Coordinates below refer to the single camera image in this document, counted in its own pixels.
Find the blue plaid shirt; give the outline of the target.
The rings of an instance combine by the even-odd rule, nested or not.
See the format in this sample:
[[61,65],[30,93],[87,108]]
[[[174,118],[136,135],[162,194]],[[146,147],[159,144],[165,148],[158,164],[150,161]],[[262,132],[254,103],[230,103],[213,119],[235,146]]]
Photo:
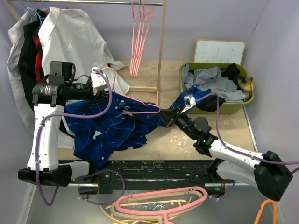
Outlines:
[[74,155],[92,163],[96,168],[104,166],[114,151],[146,145],[146,135],[157,127],[165,127],[158,114],[122,114],[122,112],[154,112],[158,109],[124,98],[113,93],[108,111],[93,119],[65,117],[74,134]]

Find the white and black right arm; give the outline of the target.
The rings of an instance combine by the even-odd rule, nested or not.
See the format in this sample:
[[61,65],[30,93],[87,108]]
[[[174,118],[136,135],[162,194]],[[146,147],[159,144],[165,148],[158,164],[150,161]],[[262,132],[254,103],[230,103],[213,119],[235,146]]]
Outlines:
[[256,187],[268,199],[280,201],[293,179],[275,152],[263,154],[228,144],[211,134],[205,117],[191,119],[182,107],[162,109],[159,116],[167,127],[176,125],[190,137],[198,153],[215,158],[207,174],[212,182],[234,180],[245,183]]

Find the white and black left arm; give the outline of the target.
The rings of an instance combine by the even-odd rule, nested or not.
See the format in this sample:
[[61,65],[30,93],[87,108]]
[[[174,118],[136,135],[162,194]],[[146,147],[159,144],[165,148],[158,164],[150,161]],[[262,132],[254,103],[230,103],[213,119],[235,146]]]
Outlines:
[[61,118],[69,100],[87,100],[89,104],[110,85],[98,68],[93,68],[85,84],[77,83],[74,63],[52,61],[50,73],[37,83],[33,92],[35,129],[27,166],[18,171],[18,178],[31,184],[66,187],[80,177],[91,183],[96,171],[86,161],[59,164],[57,157]]

